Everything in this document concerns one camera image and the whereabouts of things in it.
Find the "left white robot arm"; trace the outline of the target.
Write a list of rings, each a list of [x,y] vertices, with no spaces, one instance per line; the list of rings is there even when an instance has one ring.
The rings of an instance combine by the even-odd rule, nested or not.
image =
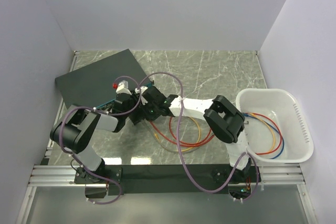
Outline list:
[[[50,139],[88,169],[87,177],[92,182],[99,183],[106,177],[105,162],[89,144],[92,135],[95,130],[118,133],[138,100],[134,92],[117,94],[112,109],[107,111],[71,105],[51,129]]]

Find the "small black box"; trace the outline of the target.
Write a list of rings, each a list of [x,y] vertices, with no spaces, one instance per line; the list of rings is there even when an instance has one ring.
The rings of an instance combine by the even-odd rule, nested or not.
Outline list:
[[[133,125],[137,125],[142,120],[146,119],[146,112],[142,108],[136,108],[129,114],[129,119],[133,123]]]

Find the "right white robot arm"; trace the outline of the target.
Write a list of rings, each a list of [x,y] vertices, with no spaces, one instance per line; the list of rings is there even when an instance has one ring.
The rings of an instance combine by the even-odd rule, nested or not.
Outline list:
[[[139,106],[148,121],[159,116],[192,117],[204,120],[217,139],[225,143],[229,163],[232,166],[231,176],[242,182],[249,176],[248,157],[241,157],[246,152],[247,140],[240,137],[244,129],[243,114],[224,96],[217,95],[213,99],[189,99],[179,95],[166,97],[156,87],[142,86],[141,105]]]

